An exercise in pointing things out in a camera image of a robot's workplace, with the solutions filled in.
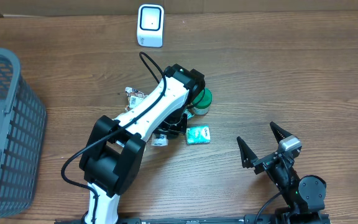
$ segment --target small packet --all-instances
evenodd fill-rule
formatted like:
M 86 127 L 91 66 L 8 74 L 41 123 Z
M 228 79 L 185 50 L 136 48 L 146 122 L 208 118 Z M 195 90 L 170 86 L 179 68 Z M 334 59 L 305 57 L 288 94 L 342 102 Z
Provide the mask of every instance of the small packet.
M 153 134 L 152 136 L 152 146 L 167 146 L 168 139 L 164 134 Z
M 142 101 L 144 101 L 144 98 L 137 97 L 137 96 L 131 96 L 131 98 L 129 100 L 129 108 L 135 108 Z
M 208 126 L 198 126 L 186 129 L 187 144 L 201 144 L 209 143 L 211 135 L 209 134 Z
M 187 114 L 187 120 L 190 120 L 192 117 L 194 117 L 194 114 L 192 114 L 188 109 L 185 110 L 185 114 Z
M 129 103 L 125 107 L 125 112 L 128 112 L 131 109 L 135 108 L 141 101 L 143 101 L 148 96 L 147 94 L 145 94 L 139 90 L 135 90 L 134 88 L 131 88 L 131 87 L 125 88 L 125 94 L 128 97 L 128 103 Z

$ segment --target wooden table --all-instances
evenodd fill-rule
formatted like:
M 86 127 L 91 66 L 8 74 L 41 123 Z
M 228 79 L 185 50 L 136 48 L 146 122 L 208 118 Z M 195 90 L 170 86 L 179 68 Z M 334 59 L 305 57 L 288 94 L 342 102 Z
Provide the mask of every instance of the wooden table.
M 60 169 L 82 148 L 102 115 L 124 112 L 126 86 L 156 83 L 138 58 L 165 68 L 179 63 L 205 74 L 213 92 L 206 116 L 210 144 L 148 147 L 119 212 L 142 218 L 219 217 L 256 213 L 277 193 L 266 174 L 243 169 L 236 137 L 259 157 L 277 148 L 269 122 L 303 141 L 299 176 L 327 183 L 333 223 L 358 223 L 358 12 L 167 15 L 164 46 L 142 48 L 137 16 L 0 19 L 0 47 L 48 108 L 37 193 L 31 208 L 0 223 L 80 218 L 89 192 L 65 183 Z M 83 181 L 75 161 L 68 176 Z M 266 212 L 284 205 L 282 199 Z

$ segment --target black cable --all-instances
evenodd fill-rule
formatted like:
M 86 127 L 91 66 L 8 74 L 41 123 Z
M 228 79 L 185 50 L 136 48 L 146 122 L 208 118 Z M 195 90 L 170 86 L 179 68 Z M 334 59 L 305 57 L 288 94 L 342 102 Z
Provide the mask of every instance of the black cable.
M 143 64 L 146 66 L 147 69 L 149 69 L 149 72 L 153 75 L 155 81 L 157 81 L 157 83 L 160 83 L 160 81 L 158 80 L 158 78 L 154 75 L 154 72 L 152 71 L 152 69 L 149 67 L 149 65 L 148 65 L 148 64 L 145 62 L 145 60 L 143 59 L 142 55 L 145 55 L 145 56 L 147 57 L 147 59 L 150 60 L 150 61 L 153 63 L 153 65 L 158 69 L 158 71 L 161 73 L 161 75 L 164 76 L 164 75 L 163 75 L 163 72 L 162 72 L 162 70 L 161 70 L 161 68 L 160 68 L 159 65 L 157 65 L 157 63 L 155 63 L 155 62 L 153 61 L 153 59 L 150 58 L 145 52 L 139 52 L 139 57 L 140 57 L 140 59 L 142 60 Z
M 187 107 L 187 109 L 192 109 L 193 107 L 197 106 L 203 100 L 204 96 L 205 96 L 205 89 L 204 89 L 203 96 L 201 97 L 201 99 L 197 103 Z
M 126 125 L 124 125 L 123 127 L 119 128 L 117 131 L 114 131 L 108 135 L 106 135 L 105 137 L 95 141 L 94 143 L 86 146 L 85 148 L 83 148 L 82 150 L 78 151 L 76 154 L 72 155 L 62 166 L 62 169 L 60 171 L 60 174 L 63 178 L 63 180 L 69 184 L 72 184 L 74 186 L 77 187 L 82 187 L 84 189 L 88 189 L 90 191 L 92 191 L 93 195 L 94 195 L 94 207 L 93 207 L 93 216 L 92 216 L 92 223 L 95 224 L 96 221 L 96 208 L 98 206 L 98 193 L 95 189 L 89 187 L 88 185 L 85 184 L 81 184 L 75 181 L 70 180 L 69 178 L 67 178 L 65 171 L 67 166 L 74 160 L 76 159 L 78 156 L 82 155 L 84 152 L 86 152 L 87 150 L 91 149 L 92 147 L 96 146 L 97 144 L 101 143 L 101 142 L 105 142 L 108 139 L 114 137 L 115 135 L 119 134 L 121 131 L 125 130 L 126 128 L 128 128 L 129 126 L 131 126 L 132 124 L 136 123 L 136 121 L 138 121 L 141 117 L 143 117 L 143 115 L 145 115 L 147 112 L 149 112 L 164 96 L 165 94 L 165 90 L 167 89 L 167 79 L 165 78 L 165 75 L 163 74 L 161 68 L 157 65 L 157 63 L 155 63 L 153 61 L 153 59 L 151 59 L 146 53 L 144 52 L 139 52 L 139 57 L 140 59 L 142 59 L 143 63 L 146 65 L 146 67 L 149 69 L 149 71 L 152 73 L 153 77 L 158 81 L 157 77 L 154 75 L 153 71 L 151 71 L 150 67 L 147 65 L 147 63 L 144 61 L 144 59 L 142 58 L 142 55 L 145 55 L 152 63 L 153 65 L 159 70 L 159 72 L 161 73 L 163 82 L 164 82 L 164 87 L 162 89 L 162 92 L 160 94 L 160 96 L 143 112 L 141 112 L 141 114 L 139 114 L 138 116 L 136 116 L 134 119 L 132 119 L 132 121 L 130 121 L 129 123 L 127 123 Z
M 255 221 L 254 221 L 254 224 L 257 224 L 258 223 L 258 219 L 260 217 L 260 214 L 262 214 L 262 212 L 265 210 L 265 208 L 274 201 L 274 199 L 276 199 L 278 196 L 280 196 L 281 194 L 283 193 L 283 190 L 281 190 L 279 193 L 275 194 L 271 199 L 269 199 L 265 204 L 264 206 L 262 206 L 262 208 L 260 208 L 258 214 L 256 215 L 255 217 Z
M 289 168 L 291 168 L 292 167 L 292 162 L 290 161 L 290 159 L 287 156 L 284 156 L 284 154 L 283 154 L 283 158 L 286 159 L 291 164 L 289 166 Z
M 147 59 L 149 59 L 149 60 L 153 63 L 153 65 L 158 69 L 158 71 L 159 71 L 161 74 L 163 74 L 161 68 L 160 68 L 160 67 L 157 65 L 157 63 L 155 63 L 155 62 L 153 61 L 153 59 L 151 59 L 145 52 L 139 52 L 139 57 L 140 57 L 140 59 L 142 60 L 143 64 L 146 66 L 147 69 L 149 69 L 149 71 L 150 71 L 150 73 L 153 75 L 155 81 L 157 81 L 157 83 L 160 83 L 160 81 L 158 80 L 158 78 L 154 75 L 154 72 L 152 71 L 152 69 L 147 65 L 146 61 L 143 59 L 142 55 L 145 55 L 145 56 L 147 57 Z M 197 106 L 199 103 L 201 103 L 201 101 L 203 100 L 204 96 L 205 96 L 205 89 L 204 89 L 203 96 L 201 97 L 201 99 L 200 99 L 197 103 L 195 103 L 195 104 L 193 104 L 193 105 L 187 107 L 187 109 L 192 109 L 192 108 L 194 108 L 195 106 Z
M 281 162 L 284 164 L 285 170 L 286 170 L 286 172 L 288 174 L 288 186 L 287 186 L 287 188 L 289 188 L 291 186 L 291 174 L 290 174 L 290 169 L 287 167 L 284 159 L 287 159 L 287 158 L 283 155 L 283 157 L 281 157 Z

